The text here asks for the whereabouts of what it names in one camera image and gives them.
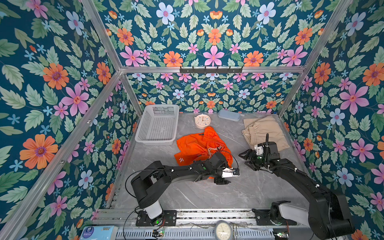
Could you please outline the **orange shorts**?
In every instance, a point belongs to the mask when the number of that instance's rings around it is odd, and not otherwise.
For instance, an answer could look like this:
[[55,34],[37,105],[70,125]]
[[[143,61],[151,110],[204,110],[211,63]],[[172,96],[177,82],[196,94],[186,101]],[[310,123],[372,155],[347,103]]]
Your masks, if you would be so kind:
[[212,127],[206,127],[203,133],[178,139],[177,146],[180,152],[174,157],[179,166],[188,166],[194,161],[210,159],[216,152],[225,157],[230,168],[234,162],[230,149]]

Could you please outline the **beige drawstring shorts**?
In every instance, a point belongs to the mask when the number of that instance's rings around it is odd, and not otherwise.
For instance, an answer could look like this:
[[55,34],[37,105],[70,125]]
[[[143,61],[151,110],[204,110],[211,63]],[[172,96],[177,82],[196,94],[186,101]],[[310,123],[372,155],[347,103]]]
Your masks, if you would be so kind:
[[279,152],[290,147],[279,123],[272,116],[244,119],[244,126],[242,134],[251,149],[264,143],[267,134],[269,134],[269,142],[275,142]]

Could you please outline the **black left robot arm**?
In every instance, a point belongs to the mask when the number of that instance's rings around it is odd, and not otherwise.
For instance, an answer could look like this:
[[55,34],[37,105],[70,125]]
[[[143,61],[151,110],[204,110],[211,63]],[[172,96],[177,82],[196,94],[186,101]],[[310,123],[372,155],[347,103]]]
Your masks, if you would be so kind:
[[215,184],[227,185],[230,183],[228,178],[238,177],[240,170],[231,168],[223,154],[215,153],[209,159],[196,160],[186,166],[166,166],[155,161],[137,173],[131,180],[134,197],[139,208],[156,226],[165,214],[159,199],[172,183],[213,178]]

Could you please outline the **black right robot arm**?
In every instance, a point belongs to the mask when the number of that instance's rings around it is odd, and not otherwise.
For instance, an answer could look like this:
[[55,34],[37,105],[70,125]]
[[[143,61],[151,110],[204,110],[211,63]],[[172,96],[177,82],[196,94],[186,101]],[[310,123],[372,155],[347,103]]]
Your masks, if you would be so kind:
[[305,225],[321,240],[355,232],[346,196],[318,184],[290,160],[282,159],[275,142],[264,142],[239,154],[254,171],[266,170],[287,181],[309,202],[308,209],[292,206],[289,201],[273,202],[270,221],[280,225],[288,220]]

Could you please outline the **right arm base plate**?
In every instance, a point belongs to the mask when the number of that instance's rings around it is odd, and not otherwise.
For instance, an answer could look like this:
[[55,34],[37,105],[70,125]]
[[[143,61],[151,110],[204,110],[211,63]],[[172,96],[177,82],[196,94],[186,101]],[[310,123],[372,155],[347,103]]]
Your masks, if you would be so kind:
[[258,226],[297,226],[298,223],[271,215],[270,209],[252,209]]

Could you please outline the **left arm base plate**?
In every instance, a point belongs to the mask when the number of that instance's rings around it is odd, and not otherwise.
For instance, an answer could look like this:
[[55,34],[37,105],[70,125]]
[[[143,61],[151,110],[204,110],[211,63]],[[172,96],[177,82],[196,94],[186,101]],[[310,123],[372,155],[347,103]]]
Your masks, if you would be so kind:
[[150,219],[146,211],[139,211],[136,227],[174,227],[177,220],[176,210],[165,210],[154,219]]

